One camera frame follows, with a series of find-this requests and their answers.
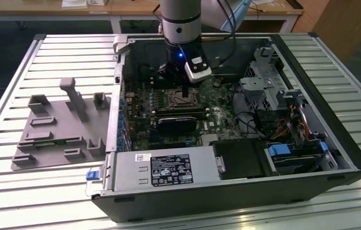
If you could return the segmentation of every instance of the blue clip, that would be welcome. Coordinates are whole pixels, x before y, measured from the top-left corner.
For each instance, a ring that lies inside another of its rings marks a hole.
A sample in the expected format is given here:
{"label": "blue clip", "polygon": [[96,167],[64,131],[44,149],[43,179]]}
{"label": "blue clip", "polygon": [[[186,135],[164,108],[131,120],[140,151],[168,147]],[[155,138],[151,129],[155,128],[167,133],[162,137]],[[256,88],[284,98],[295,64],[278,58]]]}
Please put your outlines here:
{"label": "blue clip", "polygon": [[271,156],[276,156],[276,155],[288,155],[291,154],[291,150],[287,144],[279,144],[279,145],[274,145],[268,148],[270,154]]}
{"label": "blue clip", "polygon": [[99,180],[99,171],[87,172],[87,181],[96,181],[96,180]]}
{"label": "blue clip", "polygon": [[320,146],[322,146],[324,152],[330,151],[328,145],[324,141],[322,141]]}

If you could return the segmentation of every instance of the aluminum extrusion table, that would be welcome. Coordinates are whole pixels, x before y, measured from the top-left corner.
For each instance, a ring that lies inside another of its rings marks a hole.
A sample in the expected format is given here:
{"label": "aluminum extrusion table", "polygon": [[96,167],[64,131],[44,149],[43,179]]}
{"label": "aluminum extrusion table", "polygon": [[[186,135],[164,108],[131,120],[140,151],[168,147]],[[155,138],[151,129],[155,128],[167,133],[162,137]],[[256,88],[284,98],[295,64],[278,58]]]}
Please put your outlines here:
{"label": "aluminum extrusion table", "polygon": [[[319,38],[282,36],[361,148],[361,83]],[[47,35],[32,42],[0,100],[0,229],[360,229],[361,180],[308,202],[118,224],[90,198],[102,183],[88,187],[86,173],[96,170],[102,161],[11,170],[31,111],[30,96],[44,93],[52,101],[64,100],[66,92],[58,88],[63,77],[76,78],[84,97],[95,92],[111,94],[118,63],[114,37]]]}

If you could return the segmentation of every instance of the black cable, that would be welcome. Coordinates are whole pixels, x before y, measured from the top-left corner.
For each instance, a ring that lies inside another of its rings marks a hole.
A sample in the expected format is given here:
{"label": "black cable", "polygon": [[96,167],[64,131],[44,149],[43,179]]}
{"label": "black cable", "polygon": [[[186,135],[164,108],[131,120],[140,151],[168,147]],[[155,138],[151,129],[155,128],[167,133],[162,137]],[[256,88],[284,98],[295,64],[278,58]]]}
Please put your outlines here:
{"label": "black cable", "polygon": [[227,5],[228,5],[228,7],[230,7],[230,9],[231,9],[231,11],[232,11],[232,17],[234,17],[234,20],[235,20],[235,23],[234,23],[232,20],[231,20],[230,15],[228,15],[228,13],[227,13],[227,11],[226,11],[226,8],[224,8],[224,5],[223,5],[222,1],[218,0],[218,3],[219,3],[219,5],[220,5],[220,8],[222,8],[222,10],[223,10],[223,13],[224,13],[224,15],[226,15],[228,21],[230,21],[230,24],[231,24],[231,27],[232,27],[232,36],[234,36],[234,50],[232,50],[231,54],[230,54],[224,59],[222,59],[220,64],[223,64],[223,63],[234,56],[234,54],[235,54],[235,52],[236,52],[236,49],[238,49],[238,39],[236,39],[236,16],[235,16],[235,12],[234,12],[234,10],[232,10],[231,4],[228,3],[228,1],[226,1]]}
{"label": "black cable", "polygon": [[259,10],[258,3],[255,3],[254,1],[252,1],[252,3],[256,5],[256,11],[258,11],[258,21],[256,21],[256,25],[255,25],[255,32],[258,32],[258,23],[259,23],[259,20],[260,20],[260,10]]}
{"label": "black cable", "polygon": [[152,14],[155,15],[156,19],[162,22],[162,18],[158,17],[156,11],[160,9],[160,4],[156,6],[156,8],[152,11]]}
{"label": "black cable", "polygon": [[236,111],[235,111],[235,95],[236,95],[236,89],[238,89],[238,86],[239,84],[236,83],[234,88],[232,88],[232,113],[234,113],[234,116],[236,117],[236,119],[243,123],[246,124],[247,127],[252,128],[252,130],[256,132],[256,134],[259,134],[260,138],[262,139],[266,139],[266,140],[271,140],[268,138],[268,136],[266,136],[266,134],[255,127],[252,126],[250,123],[247,123],[236,114]]}
{"label": "black cable", "polygon": [[252,10],[256,10],[256,11],[259,11],[259,12],[266,12],[266,10],[260,10],[260,9],[254,8],[254,7],[251,7],[251,9],[252,9]]}

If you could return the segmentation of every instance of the warning label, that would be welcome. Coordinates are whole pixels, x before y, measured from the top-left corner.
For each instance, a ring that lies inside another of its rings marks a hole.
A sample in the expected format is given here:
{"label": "warning label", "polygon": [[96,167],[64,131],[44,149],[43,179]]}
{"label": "warning label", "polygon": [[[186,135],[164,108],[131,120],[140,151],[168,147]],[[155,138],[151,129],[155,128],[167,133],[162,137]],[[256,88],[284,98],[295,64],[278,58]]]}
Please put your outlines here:
{"label": "warning label", "polygon": [[152,185],[155,187],[194,183],[190,155],[151,158]]}

